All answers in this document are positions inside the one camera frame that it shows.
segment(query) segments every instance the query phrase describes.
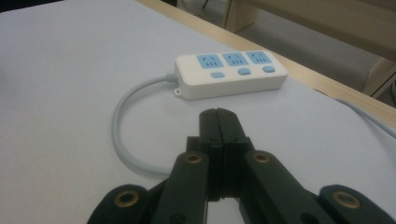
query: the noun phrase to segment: mounting hole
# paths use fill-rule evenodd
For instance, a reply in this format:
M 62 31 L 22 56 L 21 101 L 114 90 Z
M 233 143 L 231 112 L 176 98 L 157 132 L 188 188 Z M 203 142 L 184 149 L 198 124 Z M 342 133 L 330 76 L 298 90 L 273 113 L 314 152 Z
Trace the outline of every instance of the mounting hole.
M 262 152 L 255 153 L 253 158 L 254 161 L 259 163 L 267 163 L 268 161 L 270 161 L 270 157 Z
M 117 207 L 130 207 L 139 201 L 139 194 L 133 190 L 125 190 L 119 193 L 116 198 L 114 199 L 114 204 Z
M 188 163 L 198 163 L 202 160 L 201 156 L 196 154 L 190 154 L 186 157 L 186 162 Z
M 309 213 L 302 213 L 300 215 L 300 220 L 304 224 L 319 224 L 318 219 Z
M 336 191 L 332 193 L 332 198 L 336 202 L 347 208 L 356 209 L 361 207 L 361 202 L 359 201 L 359 199 L 350 193 Z
M 175 96 L 181 96 L 181 90 L 180 89 L 175 89 Z

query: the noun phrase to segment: wooden furniture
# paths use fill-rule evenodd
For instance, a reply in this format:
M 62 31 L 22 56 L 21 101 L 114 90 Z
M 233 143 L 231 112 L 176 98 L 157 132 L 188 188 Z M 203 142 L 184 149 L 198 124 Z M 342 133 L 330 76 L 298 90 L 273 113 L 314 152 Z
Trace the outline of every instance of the wooden furniture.
M 263 47 L 247 41 L 238 35 L 234 35 L 209 22 L 195 18 L 182 10 L 162 4 L 158 0 L 139 0 L 139 2 L 234 49 L 263 49 Z M 396 128 L 396 108 L 379 102 L 376 99 L 373 99 L 372 97 L 367 96 L 359 91 L 352 90 L 339 82 L 325 77 L 280 55 L 276 56 L 283 64 L 288 67 L 290 70 L 290 75 L 293 78 L 311 87 L 312 89 L 327 94 L 329 97 L 341 98 L 350 101 L 353 104 L 364 108 L 369 113 L 372 113 L 387 123 L 389 126 Z
M 396 1 L 228 0 L 223 27 L 238 31 L 259 9 L 381 56 L 363 93 L 376 98 L 396 81 Z

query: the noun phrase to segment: gray cable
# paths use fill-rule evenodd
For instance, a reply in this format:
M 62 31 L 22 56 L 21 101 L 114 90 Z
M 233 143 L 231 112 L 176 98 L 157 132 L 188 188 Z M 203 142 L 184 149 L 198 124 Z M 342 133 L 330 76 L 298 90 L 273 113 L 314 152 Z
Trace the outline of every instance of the gray cable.
M 121 161 L 131 170 L 135 168 L 139 168 L 141 170 L 159 175 L 169 175 L 171 173 L 170 169 L 153 166 L 145 163 L 144 161 L 139 160 L 136 156 L 134 156 L 131 152 L 128 151 L 128 149 L 125 147 L 125 145 L 120 139 L 120 117 L 121 117 L 120 114 L 125 104 L 128 102 L 128 100 L 138 91 L 141 91 L 142 89 L 145 89 L 146 87 L 154 85 L 156 83 L 165 82 L 165 81 L 177 82 L 177 76 L 167 75 L 166 77 L 157 77 L 135 86 L 121 98 L 121 100 L 117 104 L 116 109 L 114 110 L 113 120 L 111 122 L 111 138 L 113 141 L 113 146 Z
M 114 146 L 120 160 L 132 171 L 135 168 L 138 168 L 143 171 L 147 171 L 147 172 L 151 172 L 151 173 L 155 173 L 155 174 L 159 174 L 159 175 L 169 175 L 171 173 L 171 169 L 153 166 L 153 165 L 145 163 L 144 161 L 139 160 L 130 151 L 128 151 L 128 149 L 125 147 L 125 145 L 123 144 L 123 142 L 120 139 L 121 111 L 124 108 L 125 104 L 128 102 L 128 100 L 138 91 L 141 91 L 141 90 L 145 89 L 146 87 L 154 85 L 156 83 L 165 82 L 165 81 L 177 82 L 177 76 L 176 75 L 167 75 L 166 77 L 157 77 L 157 78 L 151 79 L 149 81 L 143 82 L 143 83 L 135 86 L 121 98 L 121 100 L 117 104 L 116 109 L 114 110 L 113 120 L 111 123 L 111 137 L 112 137 L 112 141 L 113 141 L 113 146 Z M 393 138 L 396 138 L 395 130 L 393 130 L 390 127 L 388 127 L 387 125 L 383 124 L 381 121 L 374 118 L 369 113 L 365 112 L 364 110 L 358 108 L 357 106 L 355 106 L 345 100 L 336 99 L 336 101 L 340 102 L 343 105 L 347 105 L 348 107 L 350 107 L 351 109 L 356 111 L 359 115 L 363 116 L 364 118 L 367 118 L 372 123 L 377 125 L 384 132 L 388 133 Z
M 356 105 L 353 105 L 352 103 L 350 103 L 348 101 L 341 100 L 341 99 L 335 99 L 335 100 L 340 102 L 343 105 L 347 105 L 348 107 L 353 109 L 356 113 L 358 113 L 362 117 L 367 118 L 368 120 L 370 120 L 372 123 L 374 123 L 380 129 L 382 129 L 384 132 L 388 133 L 393 138 L 396 138 L 396 131 L 394 129 L 392 129 L 389 126 L 385 125 L 379 119 L 376 119 L 375 117 L 373 117 L 371 114 L 369 114 L 366 111 L 358 108 Z

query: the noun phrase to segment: table surface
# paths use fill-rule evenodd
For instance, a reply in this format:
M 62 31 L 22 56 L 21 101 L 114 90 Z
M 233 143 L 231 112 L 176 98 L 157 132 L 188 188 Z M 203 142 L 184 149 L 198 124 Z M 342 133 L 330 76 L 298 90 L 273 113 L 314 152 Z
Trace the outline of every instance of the table surface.
M 161 182 L 163 176 L 128 170 L 114 152 L 110 121 L 121 96 L 173 73 L 178 55 L 259 48 L 196 26 L 160 2 L 144 4 L 172 13 L 136 1 L 87 0 L 0 14 L 0 223 L 86 223 L 115 187 Z M 280 90 L 186 101 L 163 83 L 138 93 L 122 118 L 125 145 L 171 168 L 187 136 L 198 135 L 199 113 L 226 108 L 254 146 L 276 155 L 308 190 L 346 185 L 396 218 L 395 139 L 300 81 L 317 82 L 332 96 L 352 92 L 347 99 L 380 113 L 387 107 L 277 57 L 290 70 Z M 208 223 L 242 223 L 238 213 L 234 200 L 212 203 Z

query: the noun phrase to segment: outlet socket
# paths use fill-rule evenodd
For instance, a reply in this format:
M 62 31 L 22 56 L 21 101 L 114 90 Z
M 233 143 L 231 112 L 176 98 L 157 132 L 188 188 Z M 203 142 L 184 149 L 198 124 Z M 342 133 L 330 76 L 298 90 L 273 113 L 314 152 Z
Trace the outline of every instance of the outlet socket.
M 206 55 L 198 55 L 197 56 L 199 64 L 202 68 L 219 68 L 223 67 L 223 64 L 216 54 L 206 54 Z
M 255 64 L 270 63 L 271 60 L 262 51 L 247 52 L 249 59 Z
M 230 66 L 240 66 L 240 65 L 248 65 L 248 61 L 245 59 L 245 57 L 239 53 L 224 53 L 222 55 L 227 62 L 228 65 Z

